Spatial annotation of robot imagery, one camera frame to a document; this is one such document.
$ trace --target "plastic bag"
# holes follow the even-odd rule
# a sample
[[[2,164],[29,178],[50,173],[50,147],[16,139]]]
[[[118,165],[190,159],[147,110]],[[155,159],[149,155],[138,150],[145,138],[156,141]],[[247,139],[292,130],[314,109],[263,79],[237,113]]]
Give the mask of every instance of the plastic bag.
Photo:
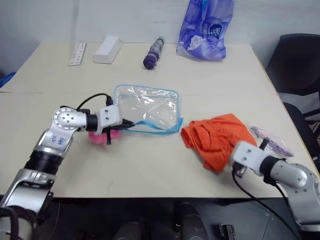
[[[294,156],[293,152],[287,148],[287,145],[281,138],[256,126],[250,127],[250,130],[254,132],[258,138],[269,140],[268,147],[280,154],[282,157],[289,158]]]
[[[131,132],[172,134],[179,131],[180,97],[176,91],[137,85],[119,85],[114,89],[113,104],[122,118],[135,123]]]
[[[177,54],[203,60],[224,59],[224,35],[233,10],[233,0],[190,0],[179,34]]]

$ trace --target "orange cloth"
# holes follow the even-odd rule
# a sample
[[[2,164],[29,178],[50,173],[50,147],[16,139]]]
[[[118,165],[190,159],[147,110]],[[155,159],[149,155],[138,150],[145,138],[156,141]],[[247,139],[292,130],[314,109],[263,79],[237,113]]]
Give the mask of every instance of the orange cloth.
[[[187,148],[195,149],[204,159],[203,166],[221,172],[238,141],[257,145],[246,126],[233,114],[210,120],[191,121],[181,130]]]

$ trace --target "purple plastic bag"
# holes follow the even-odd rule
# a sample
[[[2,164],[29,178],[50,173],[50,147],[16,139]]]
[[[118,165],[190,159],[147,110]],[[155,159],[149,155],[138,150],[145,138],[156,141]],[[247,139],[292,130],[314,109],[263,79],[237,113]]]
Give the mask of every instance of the purple plastic bag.
[[[224,59],[224,34],[233,10],[233,0],[190,0],[180,30],[177,54],[203,60]]]

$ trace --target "black office chair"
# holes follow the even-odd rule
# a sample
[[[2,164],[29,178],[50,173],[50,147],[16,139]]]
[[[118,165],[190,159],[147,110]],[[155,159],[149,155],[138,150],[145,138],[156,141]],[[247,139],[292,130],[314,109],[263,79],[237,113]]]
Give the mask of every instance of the black office chair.
[[[265,70],[278,93],[305,96],[319,92],[320,35],[300,33],[282,35]],[[317,159],[320,156],[320,146],[317,141],[320,127],[313,133],[308,124],[317,121],[307,121],[305,118],[319,114],[320,109],[302,114],[292,104],[284,103],[284,106],[310,155]]]

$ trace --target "clear plastic pouch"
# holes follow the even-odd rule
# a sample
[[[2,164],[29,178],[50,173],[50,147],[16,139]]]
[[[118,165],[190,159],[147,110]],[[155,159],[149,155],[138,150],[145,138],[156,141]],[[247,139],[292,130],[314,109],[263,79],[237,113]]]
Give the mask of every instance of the clear plastic pouch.
[[[180,97],[176,91],[138,85],[119,85],[114,89],[113,104],[122,118],[135,123],[131,132],[172,134],[179,131]]]

